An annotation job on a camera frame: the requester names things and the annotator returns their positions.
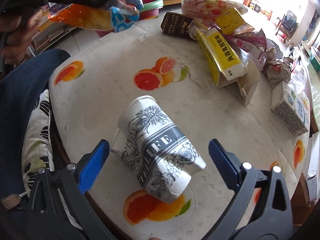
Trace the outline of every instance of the person's leg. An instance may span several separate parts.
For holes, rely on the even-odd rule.
[[[53,71],[70,55],[48,50],[20,65],[0,82],[0,199],[24,192],[21,151],[31,111]],[[27,202],[9,211],[24,228]]]

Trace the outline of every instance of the orange plastic bag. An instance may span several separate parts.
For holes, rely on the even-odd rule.
[[[139,19],[139,11],[134,5],[143,7],[142,0],[110,0],[104,9],[73,4],[48,18],[84,29],[119,32]]]

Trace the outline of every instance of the patterned cushion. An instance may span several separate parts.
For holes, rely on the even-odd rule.
[[[28,196],[30,195],[34,176],[41,167],[54,170],[50,142],[50,98],[46,89],[39,96],[29,119],[24,136],[21,168],[22,178]]]

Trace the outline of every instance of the paper cup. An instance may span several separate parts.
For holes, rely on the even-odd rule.
[[[206,163],[151,96],[138,97],[120,116],[111,151],[154,197],[172,203]]]

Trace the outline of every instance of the tassel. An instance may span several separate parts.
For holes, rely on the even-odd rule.
[[[23,198],[26,195],[27,192],[21,193],[19,195],[10,195],[9,197],[1,199],[1,203],[3,204],[6,210],[9,210],[19,205],[21,202],[21,198]]]

